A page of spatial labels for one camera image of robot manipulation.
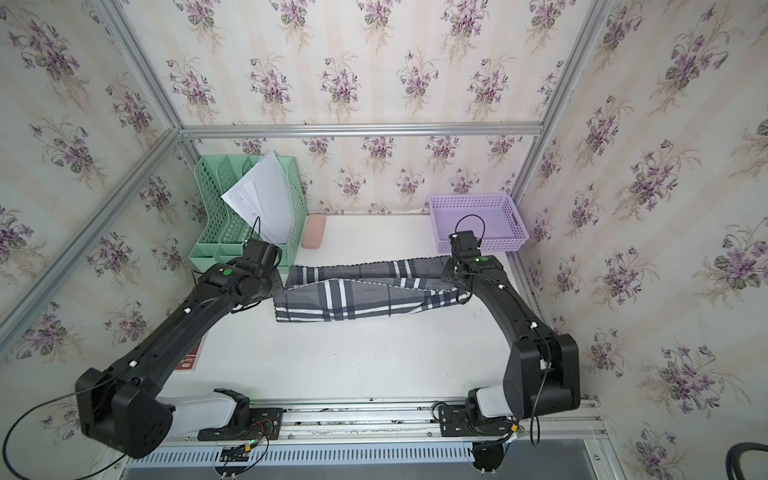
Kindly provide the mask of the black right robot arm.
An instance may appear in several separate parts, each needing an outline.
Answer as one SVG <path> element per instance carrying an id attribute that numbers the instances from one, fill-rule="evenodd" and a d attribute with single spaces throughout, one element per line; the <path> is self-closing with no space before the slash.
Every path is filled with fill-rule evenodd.
<path id="1" fill-rule="evenodd" d="M 545 325 L 513 287 L 500 261 L 480 252 L 471 231 L 449 236 L 443 280 L 483 302 L 510 352 L 499 384 L 469 394 L 481 419 L 519 420 L 575 410 L 581 404 L 579 349 L 569 334 Z"/>

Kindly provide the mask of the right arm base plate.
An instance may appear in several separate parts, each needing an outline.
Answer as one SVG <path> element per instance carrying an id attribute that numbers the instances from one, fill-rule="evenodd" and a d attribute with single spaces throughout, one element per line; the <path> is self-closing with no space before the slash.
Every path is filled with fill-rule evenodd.
<path id="1" fill-rule="evenodd" d="M 445 438 L 510 437 L 519 429 L 514 417 L 486 418 L 475 407 L 467 405 L 437 402 L 431 407 L 431 415 Z"/>

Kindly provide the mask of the grey plaid pillowcase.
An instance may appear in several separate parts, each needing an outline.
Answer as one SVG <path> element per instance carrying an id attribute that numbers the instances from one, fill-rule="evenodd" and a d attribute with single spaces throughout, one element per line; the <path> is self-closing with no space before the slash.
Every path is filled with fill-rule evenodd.
<path id="1" fill-rule="evenodd" d="M 461 305 L 471 294 L 441 279 L 447 256 L 291 268 L 273 298 L 283 323 L 335 322 L 417 314 Z"/>

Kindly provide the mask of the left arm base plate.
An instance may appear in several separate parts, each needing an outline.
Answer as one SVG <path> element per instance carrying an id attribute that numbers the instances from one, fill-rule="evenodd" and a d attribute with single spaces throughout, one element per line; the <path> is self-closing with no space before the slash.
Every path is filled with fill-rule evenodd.
<path id="1" fill-rule="evenodd" d="M 200 430 L 196 439 L 201 442 L 257 440 L 265 435 L 269 440 L 277 440 L 282 417 L 281 408 L 250 408 L 247 416 L 241 412 L 224 427 Z"/>

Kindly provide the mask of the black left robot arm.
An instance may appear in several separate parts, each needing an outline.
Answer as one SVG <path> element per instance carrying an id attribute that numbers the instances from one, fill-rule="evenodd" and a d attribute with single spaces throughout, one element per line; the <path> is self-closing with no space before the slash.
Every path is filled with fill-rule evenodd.
<path id="1" fill-rule="evenodd" d="M 75 383 L 82 433 L 139 459 L 169 436 L 226 426 L 237 408 L 236 399 L 226 393 L 201 397 L 207 413 L 193 402 L 158 396 L 186 354 L 219 320 L 281 291 L 281 258 L 280 247 L 248 240 L 241 256 L 209 267 L 141 343 L 107 369 L 83 373 Z"/>

